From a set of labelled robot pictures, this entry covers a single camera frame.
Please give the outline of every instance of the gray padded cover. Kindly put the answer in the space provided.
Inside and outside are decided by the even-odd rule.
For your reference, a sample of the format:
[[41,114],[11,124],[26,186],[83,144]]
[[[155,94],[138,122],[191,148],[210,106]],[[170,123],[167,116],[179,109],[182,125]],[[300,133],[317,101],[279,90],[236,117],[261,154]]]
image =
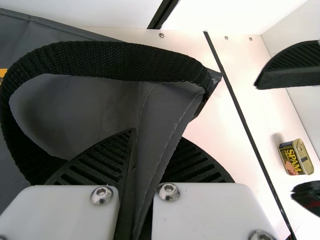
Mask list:
[[[117,41],[39,17],[0,8],[0,69],[60,41]],[[101,140],[136,128],[137,237],[154,192],[204,89],[195,84],[124,82],[40,75],[23,84],[10,107],[23,132],[50,155],[70,160]],[[0,213],[29,183],[0,134]]]

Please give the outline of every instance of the webbing strap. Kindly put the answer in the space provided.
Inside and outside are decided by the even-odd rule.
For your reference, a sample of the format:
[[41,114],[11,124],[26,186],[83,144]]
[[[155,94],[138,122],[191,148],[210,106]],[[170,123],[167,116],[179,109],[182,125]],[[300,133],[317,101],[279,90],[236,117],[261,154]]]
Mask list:
[[10,109],[11,95],[42,74],[99,77],[157,83],[190,82],[213,89],[207,69],[192,57],[156,47],[106,41],[52,43],[27,53],[10,67],[0,86],[0,124],[7,147],[21,173],[32,184],[43,184],[67,161],[52,157],[18,126]]

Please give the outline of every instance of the black rubber pad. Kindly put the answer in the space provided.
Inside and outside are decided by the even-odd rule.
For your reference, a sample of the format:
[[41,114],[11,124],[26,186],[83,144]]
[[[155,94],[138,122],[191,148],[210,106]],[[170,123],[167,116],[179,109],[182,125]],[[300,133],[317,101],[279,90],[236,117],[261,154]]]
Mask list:
[[87,149],[53,174],[46,185],[106,185],[122,192],[131,154],[133,129]]
[[320,190],[320,181],[308,181],[295,186],[293,193],[301,193],[305,191]]
[[161,182],[234,183],[235,181],[209,154],[182,137]]
[[279,52],[264,66],[254,85],[261,90],[320,85],[320,45],[304,41]]

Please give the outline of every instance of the mounting screw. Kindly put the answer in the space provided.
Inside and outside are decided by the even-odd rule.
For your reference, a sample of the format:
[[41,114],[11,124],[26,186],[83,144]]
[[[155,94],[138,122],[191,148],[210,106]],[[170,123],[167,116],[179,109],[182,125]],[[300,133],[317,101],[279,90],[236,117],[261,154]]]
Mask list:
[[179,188],[173,183],[162,183],[158,187],[158,196],[167,202],[174,202],[180,197]]
[[256,230],[250,235],[249,240],[276,240],[276,239],[265,231]]
[[114,196],[114,191],[108,186],[97,187],[91,193],[91,202],[94,205],[102,205],[110,202]]

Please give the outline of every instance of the fabric seam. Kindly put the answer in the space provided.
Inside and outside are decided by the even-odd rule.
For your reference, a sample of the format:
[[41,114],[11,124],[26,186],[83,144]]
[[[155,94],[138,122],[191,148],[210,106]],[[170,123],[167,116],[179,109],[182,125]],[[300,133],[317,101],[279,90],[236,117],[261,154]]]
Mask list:
[[[172,140],[172,138],[173,138],[173,136],[174,136],[174,134],[175,134],[175,132],[176,132],[176,130],[177,130],[180,122],[181,122],[181,120],[184,118],[184,116],[186,115],[187,111],[189,110],[189,108],[191,107],[191,105],[194,103],[196,97],[198,97],[198,96],[201,96],[201,94],[197,94],[197,95],[195,95],[195,96],[193,97],[191,103],[188,105],[188,107],[186,108],[186,110],[184,111],[184,113],[182,114],[182,116],[180,117],[180,119],[179,119],[177,125],[175,126],[174,130],[172,131],[172,135],[171,135],[171,137],[170,137],[170,140],[168,141],[166,147],[164,148],[164,150],[163,150],[163,152],[162,152],[162,156],[161,156],[161,158],[160,158],[160,161],[159,161],[159,163],[158,163],[158,165],[157,165],[157,167],[156,167],[156,169],[155,169],[155,172],[153,173],[153,177],[152,177],[152,179],[151,179],[151,181],[150,181],[148,190],[150,189],[150,186],[151,186],[151,184],[152,184],[152,182],[153,182],[153,180],[154,180],[154,177],[155,177],[155,173],[158,171],[159,165],[160,165],[160,163],[161,163],[162,160],[163,160],[163,157],[164,157],[164,155],[165,155],[165,152],[167,151],[167,148],[168,148],[168,146],[169,146],[169,144],[170,144],[170,142],[171,142],[171,140]],[[143,203],[145,202],[147,195],[148,195],[148,191],[147,191],[147,193],[145,194],[145,196],[144,196],[144,198],[143,198],[143,201],[142,201]],[[139,222],[140,217],[141,217],[141,212],[142,212],[142,208],[140,209],[139,214],[138,214],[138,218],[137,218],[138,222]]]

